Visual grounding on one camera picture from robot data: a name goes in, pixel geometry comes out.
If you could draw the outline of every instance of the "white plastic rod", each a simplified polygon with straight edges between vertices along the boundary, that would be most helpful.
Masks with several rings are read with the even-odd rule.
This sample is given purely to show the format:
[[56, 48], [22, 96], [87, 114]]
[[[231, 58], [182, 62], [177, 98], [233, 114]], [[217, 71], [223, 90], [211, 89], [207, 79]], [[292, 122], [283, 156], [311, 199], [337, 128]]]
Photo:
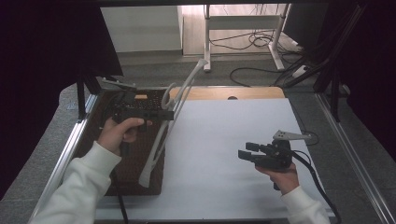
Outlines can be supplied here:
[[175, 125], [175, 122], [177, 121], [178, 114], [181, 111], [181, 108], [183, 107], [184, 102], [187, 99], [187, 96], [189, 95], [190, 89], [191, 89], [191, 84], [194, 81], [195, 75], [197, 72], [204, 67], [204, 65], [207, 64], [207, 61], [204, 59], [201, 59], [198, 61], [198, 63], [195, 65], [194, 69], [191, 71], [190, 75], [187, 77], [187, 79], [184, 81], [183, 85], [177, 92], [177, 95], [175, 99], [169, 99], [169, 103], [165, 104], [164, 99], [167, 99], [167, 94], [168, 92], [174, 88], [176, 85], [172, 83], [168, 90], [166, 90], [165, 95], [163, 96], [163, 101], [162, 101], [162, 107], [163, 109], [168, 109], [168, 110], [173, 110], [175, 111], [175, 119], [172, 122], [172, 126], [168, 129], [168, 133], [165, 136], [165, 139], [163, 140], [163, 143], [160, 146], [161, 139], [163, 137], [163, 133], [165, 132], [165, 129], [169, 126], [170, 121], [169, 120], [164, 120], [163, 123], [161, 124], [160, 130], [157, 133], [157, 136], [154, 140], [154, 144], [151, 148], [151, 151], [148, 155], [148, 160], [146, 161], [146, 164], [142, 170], [142, 173], [139, 176], [139, 184], [145, 188], [149, 187], [149, 180], [151, 177], [151, 171], [154, 169], [155, 165], [157, 164], [158, 158], [160, 158], [161, 154], [163, 153], [163, 149], [166, 143], [166, 140], [168, 139], [169, 134], [172, 131], [173, 126]]
[[204, 46], [204, 57], [205, 60], [207, 61], [207, 64], [204, 67], [205, 72], [210, 72], [210, 5], [205, 5], [204, 8], [206, 8], [205, 12], [205, 46]]
[[280, 16], [279, 16], [279, 22], [278, 22], [278, 25], [277, 25], [277, 28], [275, 31], [275, 35], [274, 35], [274, 41], [272, 41], [268, 45], [268, 49], [270, 50], [270, 52], [273, 56], [277, 70], [285, 69], [285, 66], [283, 66], [282, 60], [279, 57], [279, 53], [277, 52], [277, 43], [279, 41], [280, 33], [282, 32], [283, 25], [285, 24], [285, 19], [286, 19], [286, 14], [288, 13], [288, 9], [289, 9], [289, 4], [286, 4], [285, 9], [283, 10], [282, 14], [280, 14]]

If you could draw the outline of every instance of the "white table surface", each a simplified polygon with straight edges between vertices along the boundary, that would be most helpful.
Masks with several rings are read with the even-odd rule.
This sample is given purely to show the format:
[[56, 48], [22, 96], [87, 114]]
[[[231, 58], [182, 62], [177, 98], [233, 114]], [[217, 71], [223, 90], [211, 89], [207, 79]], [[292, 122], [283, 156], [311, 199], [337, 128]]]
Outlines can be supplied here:
[[[124, 197], [128, 217], [146, 221], [264, 220], [284, 218], [280, 192], [254, 164], [238, 159], [246, 142], [270, 144], [276, 131], [301, 133], [288, 99], [187, 101], [166, 143], [163, 191]], [[309, 155], [303, 140], [291, 149]], [[300, 184], [323, 202], [297, 160]], [[115, 197], [99, 202], [96, 219], [122, 219]]]

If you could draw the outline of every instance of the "black cable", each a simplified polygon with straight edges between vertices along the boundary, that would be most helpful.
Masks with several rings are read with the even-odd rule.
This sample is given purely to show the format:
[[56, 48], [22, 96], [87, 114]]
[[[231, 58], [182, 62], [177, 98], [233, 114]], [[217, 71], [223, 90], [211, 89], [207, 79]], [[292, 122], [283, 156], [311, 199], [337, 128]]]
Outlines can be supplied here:
[[254, 9], [256, 9], [256, 15], [257, 15], [257, 12], [259, 11], [258, 6], [259, 6], [259, 4], [255, 4], [254, 8], [250, 11], [249, 15], [251, 15], [251, 13], [254, 11]]
[[266, 13], [267, 13], [267, 7], [268, 7], [268, 4], [265, 4], [264, 15], [266, 15]]
[[[262, 34], [262, 33], [264, 33], [264, 32], [268, 32], [268, 31], [252, 32], [252, 33], [247, 33], [247, 34], [243, 34], [243, 35], [234, 35], [234, 36], [229, 36], [229, 37], [225, 37], [225, 38], [221, 38], [221, 39], [214, 39], [214, 40], [209, 39], [209, 42], [210, 42], [210, 44], [212, 44], [213, 46], [222, 47], [222, 48], [226, 48], [226, 49], [243, 50], [243, 49], [248, 49], [248, 48], [250, 48], [251, 46], [255, 46], [255, 47], [257, 47], [257, 48], [262, 48], [262, 47], [267, 46], [267, 45], [269, 44], [269, 41], [272, 40], [272, 37], [271, 37], [271, 36], [266, 35], [266, 34]], [[215, 44], [215, 43], [214, 43], [214, 42], [216, 42], [216, 41], [233, 39], [233, 38], [242, 37], [242, 36], [245, 36], [245, 35], [249, 35], [248, 41], [250, 42], [250, 44], [249, 44], [248, 46], [246, 46], [246, 47], [243, 47], [243, 48], [233, 48], [233, 47], [230, 47], [230, 46], [219, 45], [219, 44]], [[264, 39], [268, 39], [269, 41], [266, 42], [266, 43], [263, 44], [263, 45], [258, 45], [258, 44], [256, 44], [256, 41], [258, 41], [258, 40], [264, 40]]]
[[280, 54], [280, 58], [282, 59], [283, 62], [285, 62], [285, 63], [295, 63], [295, 62], [290, 62], [290, 61], [286, 60], [285, 59], [285, 55], [301, 55], [301, 54], [298, 53], [298, 52], [295, 52], [295, 53], [281, 53]]
[[288, 74], [289, 71], [294, 71], [294, 70], [297, 69], [297, 66], [298, 66], [298, 65], [295, 65], [296, 63], [292, 64], [289, 68], [287, 68], [286, 70], [282, 70], [282, 71], [273, 71], [273, 70], [267, 70], [267, 69], [261, 69], [261, 68], [253, 68], [253, 67], [240, 67], [240, 68], [235, 68], [233, 71], [231, 71], [229, 77], [230, 77], [230, 80], [231, 80], [232, 82], [234, 82], [234, 83], [236, 83], [236, 84], [238, 84], [238, 85], [241, 85], [241, 86], [244, 86], [244, 87], [251, 87], [251, 86], [249, 86], [248, 84], [245, 84], [245, 83], [236, 81], [236, 80], [233, 78], [233, 74], [234, 74], [236, 71], [238, 71], [238, 70], [255, 70], [255, 71], [268, 72], [268, 73], [280, 73], [281, 75], [276, 79], [276, 81], [274, 82], [274, 84], [270, 85], [270, 86], [276, 86], [277, 82], [278, 82], [282, 77], [285, 76], [285, 73]]
[[[104, 112], [102, 113], [102, 124], [103, 124], [103, 126], [105, 125], [106, 120], [110, 116], [112, 116], [112, 114], [110, 113], [112, 111], [110, 111], [110, 109], [111, 109], [111, 106], [114, 105], [114, 101], [117, 100], [117, 98], [118, 98], [117, 94], [112, 96], [111, 99], [109, 100], [109, 103], [105, 107]], [[122, 217], [123, 217], [124, 223], [128, 224], [129, 223], [129, 218], [128, 218], [128, 215], [126, 213], [125, 204], [124, 204], [124, 201], [122, 199], [122, 195], [120, 193], [119, 180], [117, 178], [117, 174], [116, 174], [116, 170], [115, 169], [113, 169], [111, 171], [110, 177], [111, 177], [112, 183], [116, 187], [117, 197], [119, 199], [120, 209], [121, 209], [121, 212], [122, 212]]]
[[225, 9], [225, 5], [223, 5], [223, 10], [225, 11], [225, 14], [228, 16], [228, 11]]
[[335, 217], [337, 218], [337, 222], [336, 222], [336, 223], [337, 223], [337, 224], [338, 224], [338, 223], [341, 223], [341, 222], [342, 222], [341, 216], [340, 216], [340, 214], [338, 213], [338, 210], [337, 210], [337, 208], [335, 207], [335, 205], [332, 203], [332, 201], [329, 199], [329, 197], [328, 197], [328, 196], [326, 195], [326, 193], [324, 192], [322, 186], [319, 184], [318, 177], [317, 177], [317, 174], [316, 174], [315, 169], [312, 167], [311, 164], [309, 164], [306, 160], [304, 160], [304, 159], [303, 159], [300, 155], [298, 155], [296, 152], [292, 151], [291, 153], [292, 153], [293, 157], [294, 157], [295, 159], [297, 159], [297, 161], [300, 161], [300, 162], [301, 162], [304, 166], [306, 166], [306, 168], [309, 170], [309, 172], [310, 172], [311, 175], [312, 175], [312, 178], [314, 179], [315, 186], [317, 187], [317, 189], [318, 189], [320, 195], [323, 197], [323, 199], [326, 201], [326, 203], [330, 206], [330, 208], [331, 208], [332, 211], [334, 212]]
[[113, 180], [114, 185], [116, 186], [117, 197], [119, 198], [120, 209], [122, 212], [122, 217], [123, 217], [124, 223], [128, 224], [129, 218], [128, 218], [128, 214], [126, 213], [125, 204], [123, 202], [122, 195], [120, 194], [120, 185], [119, 185], [119, 180], [117, 179], [116, 171], [113, 170], [110, 175], [111, 175], [111, 179]]
[[[265, 8], [266, 8], [267, 4], [265, 4]], [[264, 4], [262, 4], [262, 8], [264, 7]], [[260, 9], [260, 15], [262, 14], [262, 9]]]
[[306, 59], [305, 57], [301, 57], [301, 58], [298, 59], [295, 63], [293, 63], [292, 65], [290, 65], [290, 66], [288, 67], [288, 69], [287, 69], [287, 70], [284, 70], [284, 71], [283, 71], [284, 73], [282, 73], [282, 75], [279, 76], [279, 77], [276, 79], [276, 81], [274, 82], [273, 86], [278, 86], [277, 83], [278, 83], [281, 79], [291, 76], [292, 73], [293, 73], [294, 71], [296, 71], [299, 67], [301, 67], [303, 64], [305, 64], [306, 61], [307, 61], [307, 59]]
[[309, 158], [308, 154], [306, 154], [305, 152], [300, 151], [300, 150], [293, 150], [293, 151], [304, 154], [304, 155], [306, 156], [306, 158], [308, 159], [309, 164], [310, 164], [310, 165], [312, 164], [312, 163], [311, 163], [311, 158]]
[[287, 81], [288, 81], [289, 79], [291, 79], [292, 77], [293, 77], [293, 74], [289, 74], [287, 77], [285, 77], [285, 79], [283, 79], [282, 88], [285, 87], [285, 83], [287, 83]]

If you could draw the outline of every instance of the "cable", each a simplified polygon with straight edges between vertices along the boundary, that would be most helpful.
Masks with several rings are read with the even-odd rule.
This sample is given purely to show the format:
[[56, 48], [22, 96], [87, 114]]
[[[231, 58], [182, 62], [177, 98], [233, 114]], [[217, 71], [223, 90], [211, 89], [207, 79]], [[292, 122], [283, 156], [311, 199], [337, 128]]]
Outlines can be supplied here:
[[[270, 42], [270, 41], [272, 40], [272, 38], [273, 38], [272, 36], [263, 34], [264, 32], [270, 32], [270, 31], [265, 30], [265, 31], [247, 33], [247, 34], [243, 34], [243, 35], [234, 35], [234, 36], [225, 37], [225, 38], [221, 38], [221, 39], [214, 39], [214, 40], [209, 39], [209, 42], [210, 42], [210, 44], [212, 44], [213, 46], [222, 47], [222, 48], [226, 48], [226, 49], [243, 50], [243, 49], [248, 49], [248, 48], [250, 48], [251, 46], [255, 46], [255, 47], [257, 47], [257, 48], [262, 48], [262, 47], [265, 47], [265, 46], [269, 45], [269, 42]], [[216, 41], [233, 39], [233, 38], [237, 38], [237, 37], [241, 37], [241, 36], [245, 36], [245, 35], [249, 35], [248, 41], [250, 42], [250, 44], [249, 44], [248, 46], [243, 47], [243, 48], [240, 48], [240, 49], [239, 49], [239, 48], [233, 48], [233, 47], [230, 47], [230, 46], [225, 46], [225, 45], [220, 45], [220, 44], [215, 44], [215, 43], [214, 43], [214, 42], [216, 42]], [[265, 44], [263, 44], [263, 45], [258, 45], [258, 44], [256, 44], [256, 41], [258, 41], [258, 40], [264, 40], [264, 39], [268, 39], [269, 41], [265, 41]]]
[[258, 12], [258, 5], [259, 4], [255, 4], [255, 6], [254, 6], [254, 8], [250, 11], [250, 13], [249, 13], [249, 15], [251, 15], [251, 13], [253, 13], [253, 11], [254, 11], [254, 9], [256, 9], [256, 15], [257, 15], [257, 12]]
[[236, 80], [233, 78], [233, 73], [234, 73], [234, 72], [239, 71], [239, 70], [245, 70], [245, 69], [248, 69], [248, 70], [255, 70], [255, 71], [262, 71], [262, 72], [269, 72], [269, 73], [282, 73], [282, 72], [279, 72], [279, 71], [271, 71], [271, 70], [266, 70], [266, 69], [261, 69], [261, 68], [240, 67], [240, 68], [235, 68], [235, 69], [230, 73], [230, 75], [229, 75], [229, 76], [230, 76], [230, 80], [233, 81], [234, 83], [238, 84], [238, 85], [241, 85], [241, 86], [244, 86], [244, 87], [251, 87], [251, 86], [249, 86], [248, 84], [244, 84], [244, 83], [242, 83], [242, 82], [236, 81]]
[[264, 15], [266, 15], [266, 13], [267, 13], [267, 7], [268, 7], [268, 4], [265, 4]]
[[309, 158], [308, 154], [306, 154], [305, 152], [300, 151], [300, 150], [293, 150], [293, 151], [304, 154], [306, 156], [306, 158], [308, 159], [309, 164], [311, 165], [311, 158]]
[[301, 54], [298, 53], [298, 52], [296, 52], [296, 53], [283, 53], [283, 54], [280, 54], [280, 58], [282, 59], [283, 62], [285, 62], [285, 63], [295, 63], [295, 62], [290, 62], [290, 61], [286, 60], [285, 57], [284, 57], [285, 55], [301, 55]]
[[273, 86], [278, 86], [278, 82], [286, 77], [292, 76], [292, 73], [296, 71], [299, 67], [301, 67], [303, 64], [305, 64], [307, 59], [305, 57], [301, 57], [299, 60], [297, 60], [295, 63], [291, 64], [287, 70], [284, 70], [284, 73], [282, 73], [281, 76], [279, 76], [276, 81], [274, 82]]
[[225, 5], [223, 5], [223, 10], [225, 11], [225, 14], [228, 16], [227, 9], [225, 9]]
[[116, 171], [113, 170], [110, 175], [111, 175], [111, 179], [113, 180], [114, 185], [116, 186], [117, 197], [119, 198], [120, 209], [122, 212], [122, 217], [123, 217], [124, 223], [128, 224], [129, 218], [128, 218], [128, 214], [126, 213], [125, 204], [123, 202], [122, 195], [120, 194], [120, 185], [119, 185], [119, 180], [117, 179]]
[[306, 160], [304, 160], [296, 152], [292, 151], [292, 155], [293, 155], [293, 157], [295, 159], [297, 159], [297, 161], [300, 161], [309, 170], [309, 172], [312, 175], [312, 178], [314, 179], [315, 186], [317, 187], [320, 195], [323, 197], [323, 199], [326, 201], [326, 203], [330, 206], [330, 208], [334, 212], [335, 217], [337, 218], [337, 222], [336, 223], [341, 223], [342, 222], [341, 216], [338, 213], [338, 210], [335, 207], [335, 205], [332, 203], [332, 201], [329, 199], [329, 197], [326, 195], [326, 193], [324, 192], [323, 188], [321, 187], [321, 185], [320, 185], [320, 183], [318, 181], [318, 177], [317, 177], [315, 169], [312, 167], [311, 164], [309, 164]]

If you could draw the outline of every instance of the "desk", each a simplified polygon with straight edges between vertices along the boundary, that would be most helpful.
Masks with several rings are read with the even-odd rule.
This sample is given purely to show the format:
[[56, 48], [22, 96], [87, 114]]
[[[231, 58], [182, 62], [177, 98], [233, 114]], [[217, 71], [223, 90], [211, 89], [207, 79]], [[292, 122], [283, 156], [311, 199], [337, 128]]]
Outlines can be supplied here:
[[[237, 150], [246, 142], [271, 143], [278, 129], [299, 133], [289, 100], [279, 88], [195, 88], [191, 93], [166, 143], [162, 193], [124, 197], [128, 217], [149, 222], [285, 218], [286, 207], [269, 177], [238, 159]], [[226, 100], [231, 95], [240, 100]], [[303, 140], [290, 143], [309, 155]], [[303, 188], [322, 200], [308, 170], [295, 163]], [[96, 219], [122, 219], [117, 204], [116, 197], [105, 197]]]
[[268, 49], [274, 59], [277, 70], [283, 70], [282, 60], [277, 52], [277, 43], [280, 38], [280, 32], [285, 23], [286, 14], [288, 13], [289, 4], [286, 4], [280, 15], [256, 15], [256, 16], [210, 16], [210, 5], [205, 6], [205, 52], [204, 57], [208, 62], [204, 66], [204, 71], [210, 72], [210, 30], [275, 30], [275, 35], [268, 44]]

